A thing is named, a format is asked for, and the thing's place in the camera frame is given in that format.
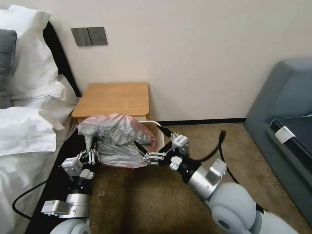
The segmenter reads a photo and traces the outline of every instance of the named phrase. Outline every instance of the beige carpet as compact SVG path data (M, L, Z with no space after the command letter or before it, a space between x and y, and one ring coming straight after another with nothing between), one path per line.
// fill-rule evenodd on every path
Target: beige carpet
M190 155L199 159L227 131L223 154L231 172L253 199L299 233L312 233L242 124L172 126L188 136ZM217 155L204 163L209 167ZM231 181L226 175L224 181ZM222 233L209 209L169 167L122 169L103 166L91 199L92 234Z

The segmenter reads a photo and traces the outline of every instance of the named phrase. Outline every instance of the wooden nightstand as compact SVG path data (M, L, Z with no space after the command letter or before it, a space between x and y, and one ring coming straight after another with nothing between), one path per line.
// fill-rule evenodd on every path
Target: wooden nightstand
M89 84L72 113L81 123L95 115L122 113L149 120L148 83Z

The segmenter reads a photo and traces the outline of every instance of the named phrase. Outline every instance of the black bed frame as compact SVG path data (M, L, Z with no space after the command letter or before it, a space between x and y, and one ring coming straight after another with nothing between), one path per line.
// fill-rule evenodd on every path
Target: black bed frame
M81 97L81 93L77 87L74 76L72 75L72 71L69 67L62 45L59 42L58 36L56 35L56 32L50 22L48 22L46 28L43 30L43 37L52 52L59 74L63 74L66 77L74 89L76 96Z
M59 74L63 74L72 88L75 91L77 97L81 97L80 91L72 75L72 71L69 67L67 58L61 46L61 43L56 35L56 32L49 22L43 31L43 36L46 44L51 49L53 58L58 67ZM65 201L68 188L70 184L70 178L66 172L59 167L66 158L75 157L80 151L85 149L85 140L83 135L78 135L77 130L72 136L65 141L61 147L56 161L51 170L48 181L41 194L38 204L32 215L32 219L29 222L25 234L41 233L48 234L52 229L65 219L60 219L54 216L47 216L41 213L42 206L46 200L62 200Z

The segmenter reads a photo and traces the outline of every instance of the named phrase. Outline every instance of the light switch panel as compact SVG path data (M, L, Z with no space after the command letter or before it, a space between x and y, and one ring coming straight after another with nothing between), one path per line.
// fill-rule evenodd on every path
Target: light switch panel
M108 45L104 27L72 28L77 46Z
M104 27L88 28L92 45L108 45Z

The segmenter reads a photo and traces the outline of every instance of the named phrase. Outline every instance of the plastic bag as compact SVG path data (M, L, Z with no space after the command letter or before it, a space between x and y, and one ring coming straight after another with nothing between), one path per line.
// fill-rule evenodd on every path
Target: plastic bag
M85 136L87 150L92 138L98 137L98 152L102 164L137 168L146 166L134 141L154 151L153 133L135 118L124 114L92 116L78 125L78 134Z

